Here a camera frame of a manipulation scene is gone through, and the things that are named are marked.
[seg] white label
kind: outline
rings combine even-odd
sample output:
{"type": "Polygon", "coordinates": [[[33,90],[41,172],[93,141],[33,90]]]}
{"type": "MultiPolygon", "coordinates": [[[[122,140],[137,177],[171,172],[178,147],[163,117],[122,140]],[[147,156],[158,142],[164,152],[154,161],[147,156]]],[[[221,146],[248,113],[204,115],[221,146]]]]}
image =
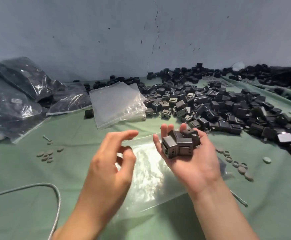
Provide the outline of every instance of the white label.
{"type": "Polygon", "coordinates": [[[21,100],[21,99],[15,99],[15,98],[13,99],[13,98],[12,98],[12,99],[11,99],[11,102],[12,102],[12,103],[15,103],[15,104],[22,104],[22,100],[21,100]]]}

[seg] metal screw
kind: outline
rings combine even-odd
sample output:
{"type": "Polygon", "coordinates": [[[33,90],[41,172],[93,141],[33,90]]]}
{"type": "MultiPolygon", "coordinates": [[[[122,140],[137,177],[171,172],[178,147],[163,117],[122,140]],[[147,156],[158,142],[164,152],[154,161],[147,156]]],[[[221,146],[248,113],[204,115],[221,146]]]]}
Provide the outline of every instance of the metal screw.
{"type": "Polygon", "coordinates": [[[231,191],[232,195],[242,204],[244,205],[245,207],[247,207],[247,202],[245,202],[244,200],[242,200],[239,196],[237,196],[235,193],[233,193],[231,191]]]}
{"type": "Polygon", "coordinates": [[[45,135],[43,135],[43,138],[46,139],[47,141],[50,141],[45,135]]]}

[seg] gray wall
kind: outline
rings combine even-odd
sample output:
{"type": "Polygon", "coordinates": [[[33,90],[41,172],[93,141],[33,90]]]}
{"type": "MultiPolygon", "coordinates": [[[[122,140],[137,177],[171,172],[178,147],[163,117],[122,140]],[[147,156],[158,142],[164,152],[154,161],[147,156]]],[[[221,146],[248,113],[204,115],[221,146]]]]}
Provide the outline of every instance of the gray wall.
{"type": "Polygon", "coordinates": [[[62,81],[291,66],[291,0],[0,0],[0,60],[15,56],[62,81]]]}

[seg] forearm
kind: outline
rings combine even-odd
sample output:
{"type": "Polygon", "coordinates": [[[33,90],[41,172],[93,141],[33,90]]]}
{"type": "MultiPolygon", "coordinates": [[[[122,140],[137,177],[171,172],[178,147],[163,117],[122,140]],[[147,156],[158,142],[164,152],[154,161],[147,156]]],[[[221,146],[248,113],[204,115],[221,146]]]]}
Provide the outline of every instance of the forearm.
{"type": "Polygon", "coordinates": [[[222,180],[192,201],[207,240],[259,239],[222,180]]]}
{"type": "Polygon", "coordinates": [[[103,226],[84,209],[75,208],[67,222],[55,231],[52,240],[95,240],[103,226]]]}

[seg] table surface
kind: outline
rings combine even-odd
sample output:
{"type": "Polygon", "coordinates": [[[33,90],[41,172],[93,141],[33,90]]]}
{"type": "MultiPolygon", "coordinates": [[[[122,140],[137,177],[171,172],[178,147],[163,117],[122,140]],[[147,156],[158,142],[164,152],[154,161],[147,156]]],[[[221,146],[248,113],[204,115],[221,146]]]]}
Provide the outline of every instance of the table surface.
{"type": "MultiPolygon", "coordinates": [[[[146,85],[161,83],[160,79],[145,80],[146,85]]],[[[291,101],[271,92],[241,82],[228,91],[242,88],[267,96],[268,102],[291,111],[291,101]]],[[[198,87],[207,81],[200,80],[198,87]]],[[[166,123],[160,117],[146,121],[120,122],[110,128],[97,130],[94,119],[84,120],[84,111],[51,118],[32,131],[17,145],[0,141],[0,191],[31,183],[55,184],[61,192],[61,212],[58,226],[62,226],[74,208],[86,177],[89,162],[106,133],[126,129],[139,130],[138,138],[158,133],[166,123]],[[47,145],[46,135],[54,141],[47,145]],[[64,146],[54,153],[54,162],[41,162],[39,151],[64,146]]],[[[171,117],[168,123],[176,127],[180,122],[171,117]]],[[[291,155],[273,143],[263,143],[243,132],[241,136],[224,133],[209,134],[215,146],[230,151],[232,158],[245,162],[254,176],[249,182],[236,168],[227,164],[233,178],[226,181],[229,188],[249,206],[239,204],[252,228],[261,239],[291,239],[291,155]],[[263,157],[270,157],[265,164],[263,157]]],[[[0,196],[0,239],[47,239],[56,214],[56,198],[50,188],[36,187],[0,196]]],[[[140,214],[133,219],[112,222],[100,239],[204,239],[187,194],[179,196],[140,214]]]]}

